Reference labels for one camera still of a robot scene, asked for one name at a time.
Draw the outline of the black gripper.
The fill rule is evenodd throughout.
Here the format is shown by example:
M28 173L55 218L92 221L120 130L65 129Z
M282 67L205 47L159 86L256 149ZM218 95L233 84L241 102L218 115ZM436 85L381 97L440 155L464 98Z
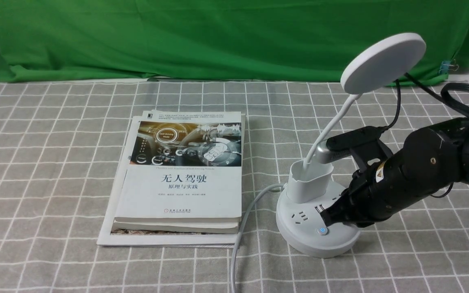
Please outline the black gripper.
M466 126L431 126L412 132L396 154L354 179L341 199L322 204L325 226L367 227L442 188L447 189L445 197L463 177L460 152L466 137Z

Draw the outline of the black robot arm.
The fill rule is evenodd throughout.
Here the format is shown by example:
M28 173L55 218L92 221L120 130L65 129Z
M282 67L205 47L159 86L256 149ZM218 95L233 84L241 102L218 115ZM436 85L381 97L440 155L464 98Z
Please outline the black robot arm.
M324 224L367 227L454 183L469 185L469 120L455 118L410 133L391 152L379 139L350 148L359 165L350 185L329 207L318 207Z

